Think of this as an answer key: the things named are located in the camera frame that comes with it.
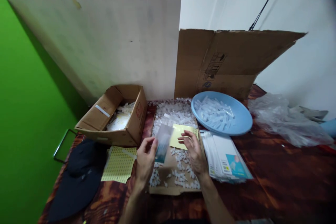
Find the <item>clear plastic bag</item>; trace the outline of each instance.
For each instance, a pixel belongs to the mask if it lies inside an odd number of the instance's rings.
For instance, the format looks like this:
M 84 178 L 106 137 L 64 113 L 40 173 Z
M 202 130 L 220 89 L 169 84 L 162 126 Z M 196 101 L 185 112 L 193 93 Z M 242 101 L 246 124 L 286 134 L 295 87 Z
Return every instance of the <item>clear plastic bag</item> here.
M 310 121 L 300 112 L 290 112 L 288 100 L 281 94 L 267 93 L 248 101 L 248 109 L 256 116 L 261 129 L 279 134 L 296 147 L 328 145 L 334 140 L 317 122 Z

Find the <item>hand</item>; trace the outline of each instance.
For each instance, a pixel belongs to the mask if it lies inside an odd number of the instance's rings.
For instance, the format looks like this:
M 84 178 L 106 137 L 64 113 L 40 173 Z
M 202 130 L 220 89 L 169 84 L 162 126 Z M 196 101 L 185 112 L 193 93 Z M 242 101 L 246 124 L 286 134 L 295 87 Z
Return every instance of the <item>hand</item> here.
M 181 135 L 182 137 L 178 139 L 183 140 L 185 146 L 188 149 L 190 164 L 197 178 L 202 179 L 204 176 L 209 175 L 207 164 L 202 155 L 200 143 L 198 142 L 196 135 L 186 130 Z
M 158 148 L 158 140 L 155 137 L 145 138 L 137 150 L 136 186 L 142 189 L 148 184 L 153 173 L 155 153 Z

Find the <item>yellow label sheet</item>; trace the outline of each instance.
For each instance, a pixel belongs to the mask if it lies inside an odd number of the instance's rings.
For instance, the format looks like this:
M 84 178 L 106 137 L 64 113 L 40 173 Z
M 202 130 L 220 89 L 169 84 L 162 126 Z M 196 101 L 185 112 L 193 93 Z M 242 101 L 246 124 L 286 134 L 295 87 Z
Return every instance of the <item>yellow label sheet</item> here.
M 181 133 L 184 133 L 184 130 L 188 130 L 188 131 L 194 133 L 197 136 L 197 139 L 198 139 L 198 129 L 196 129 L 194 127 L 174 124 L 173 128 L 174 128 L 174 131 L 173 131 L 173 134 L 172 134 L 172 136 L 170 138 L 170 142 L 169 142 L 169 145 L 171 147 L 187 150 L 187 147 L 183 143 L 179 143 L 179 140 L 178 140 L 178 138 L 181 137 Z
M 117 181 L 126 183 L 132 173 L 137 155 L 136 148 L 111 146 L 101 181 Z

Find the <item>blue plastic bowl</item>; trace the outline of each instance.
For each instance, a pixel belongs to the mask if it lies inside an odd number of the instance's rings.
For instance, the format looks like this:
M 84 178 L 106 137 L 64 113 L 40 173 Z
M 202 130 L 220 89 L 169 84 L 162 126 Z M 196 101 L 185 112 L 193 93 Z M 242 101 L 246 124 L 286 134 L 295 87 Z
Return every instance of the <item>blue plastic bowl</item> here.
M 208 96 L 208 98 L 210 99 L 217 98 L 219 101 L 222 101 L 224 104 L 231 106 L 232 112 L 235 116 L 234 120 L 235 120 L 236 125 L 231 124 L 230 128 L 225 128 L 223 131 L 221 131 L 216 128 L 209 127 L 207 124 L 205 124 L 205 122 L 196 113 L 194 104 L 197 100 L 203 101 L 203 99 L 206 96 Z M 200 124 L 202 124 L 208 130 L 215 132 L 217 134 L 220 134 L 220 135 L 231 135 L 231 136 L 243 135 L 252 128 L 253 120 L 247 108 L 235 98 L 229 95 L 223 94 L 223 93 L 213 92 L 213 91 L 206 91 L 206 92 L 198 93 L 197 95 L 194 96 L 194 98 L 191 101 L 191 110 Z

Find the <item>open cardboard box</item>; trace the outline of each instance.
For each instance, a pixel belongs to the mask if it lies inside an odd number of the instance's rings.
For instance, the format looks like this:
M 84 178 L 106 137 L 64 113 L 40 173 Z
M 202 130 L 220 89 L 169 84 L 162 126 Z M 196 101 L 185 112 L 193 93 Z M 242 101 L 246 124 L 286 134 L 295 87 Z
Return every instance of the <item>open cardboard box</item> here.
M 132 102 L 135 104 L 126 127 L 118 131 L 104 131 L 118 106 Z M 142 86 L 111 86 L 77 123 L 75 129 L 102 144 L 138 146 L 145 124 L 146 111 L 147 100 Z
M 305 33 L 181 29 L 174 97 L 217 91 L 244 100 L 257 75 Z

